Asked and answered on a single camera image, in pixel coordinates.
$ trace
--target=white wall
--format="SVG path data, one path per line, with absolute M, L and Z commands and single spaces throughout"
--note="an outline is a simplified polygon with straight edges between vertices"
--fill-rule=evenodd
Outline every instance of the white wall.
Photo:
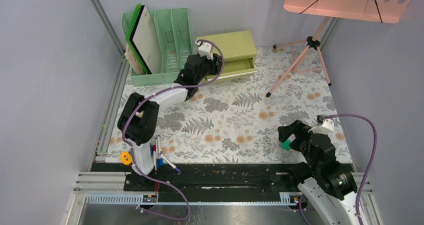
M 251 30 L 259 47 L 312 36 L 322 17 L 288 12 L 284 0 L 100 0 L 124 45 L 121 17 L 137 3 L 147 9 L 189 8 L 191 34 L 197 36 Z
M 370 118 L 377 152 L 369 181 L 384 225 L 423 224 L 424 0 L 397 24 L 343 19 L 323 50 L 339 113 Z M 364 171 L 373 135 L 342 119 L 355 163 Z
M 120 56 L 89 0 L 0 0 L 0 224 L 58 225 Z

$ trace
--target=yellow part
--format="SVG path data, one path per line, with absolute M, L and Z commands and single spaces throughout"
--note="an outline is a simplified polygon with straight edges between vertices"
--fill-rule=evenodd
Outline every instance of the yellow part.
M 129 166 L 133 163 L 133 158 L 131 157 L 130 153 L 127 151 L 124 151 L 120 154 L 120 159 L 123 164 Z
M 253 76 L 257 71 L 254 66 L 257 52 L 251 31 L 199 36 L 197 39 L 212 41 L 221 49 L 225 59 L 225 66 L 219 81 Z M 219 54 L 216 48 L 214 48 L 213 53 Z

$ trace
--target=metal floor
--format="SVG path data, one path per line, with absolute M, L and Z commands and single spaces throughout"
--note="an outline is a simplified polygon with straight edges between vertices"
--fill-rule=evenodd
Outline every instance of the metal floor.
M 185 221 L 173 221 L 147 212 L 134 205 L 85 204 L 80 225 L 307 225 L 299 211 L 287 206 L 260 205 L 193 205 Z M 187 209 L 181 205 L 157 205 L 153 211 L 182 217 Z M 324 225 L 316 211 L 305 211 L 313 225 Z

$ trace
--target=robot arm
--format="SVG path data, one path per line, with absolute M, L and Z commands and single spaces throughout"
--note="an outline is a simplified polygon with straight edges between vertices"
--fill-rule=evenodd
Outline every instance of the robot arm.
M 150 152 L 150 140 L 152 139 L 158 114 L 169 106 L 184 102 L 192 98 L 198 91 L 197 87 L 181 88 L 181 86 L 198 85 L 206 76 L 217 75 L 221 70 L 222 57 L 213 53 L 213 46 L 207 42 L 197 42 L 198 54 L 190 55 L 184 68 L 179 72 L 176 80 L 170 86 L 172 89 L 155 95 L 145 102 L 139 109 L 141 116 L 134 116 L 129 122 L 125 133 L 125 138 L 132 143 L 134 156 L 138 161 L 138 166 L 144 174 L 148 174 L 153 169 L 153 161 Z M 133 111 L 145 97 L 136 92 L 132 93 L 123 108 L 119 117 L 117 127 L 123 131 Z
M 336 148 L 327 135 L 333 131 L 334 123 L 323 120 L 322 116 L 318 116 L 318 122 L 321 125 L 310 127 L 296 120 L 278 127 L 278 140 L 283 143 L 294 135 L 290 148 L 301 152 L 306 159 L 306 163 L 289 168 L 287 182 L 308 198 L 325 224 L 359 224 L 355 212 L 358 188 L 352 173 L 336 160 Z

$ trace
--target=green block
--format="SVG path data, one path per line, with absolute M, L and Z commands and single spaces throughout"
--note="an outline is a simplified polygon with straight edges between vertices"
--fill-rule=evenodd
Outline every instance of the green block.
M 285 150 L 290 150 L 290 140 L 286 140 L 285 142 L 281 143 L 281 147 Z

